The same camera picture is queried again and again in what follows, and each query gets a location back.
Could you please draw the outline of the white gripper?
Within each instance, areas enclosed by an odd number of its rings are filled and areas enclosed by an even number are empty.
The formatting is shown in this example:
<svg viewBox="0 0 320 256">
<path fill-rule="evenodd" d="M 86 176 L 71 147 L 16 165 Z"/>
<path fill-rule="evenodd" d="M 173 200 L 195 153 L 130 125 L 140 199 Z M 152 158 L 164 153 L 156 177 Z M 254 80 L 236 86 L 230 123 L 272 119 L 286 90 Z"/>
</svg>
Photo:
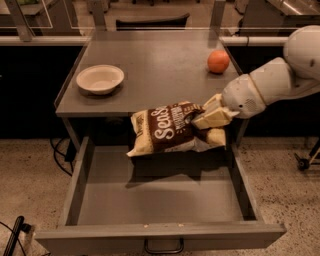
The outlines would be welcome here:
<svg viewBox="0 0 320 256">
<path fill-rule="evenodd" d="M 237 116 L 249 119 L 263 112 L 266 108 L 253 80 L 248 74 L 232 80 L 220 93 L 212 96 L 204 105 L 204 113 L 192 120 L 192 124 L 200 130 L 223 127 Z"/>
</svg>

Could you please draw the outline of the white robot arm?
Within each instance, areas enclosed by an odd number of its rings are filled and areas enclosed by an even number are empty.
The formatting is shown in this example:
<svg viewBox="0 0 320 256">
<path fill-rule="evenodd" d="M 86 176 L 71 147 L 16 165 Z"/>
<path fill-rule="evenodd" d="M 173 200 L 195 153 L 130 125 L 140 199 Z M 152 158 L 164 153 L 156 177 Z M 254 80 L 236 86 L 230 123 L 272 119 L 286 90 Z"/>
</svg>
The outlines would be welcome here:
<svg viewBox="0 0 320 256">
<path fill-rule="evenodd" d="M 227 84 L 192 120 L 200 129 L 223 127 L 232 119 L 249 119 L 280 100 L 299 99 L 319 91 L 320 26 L 297 29 L 286 40 L 283 55 Z"/>
</svg>

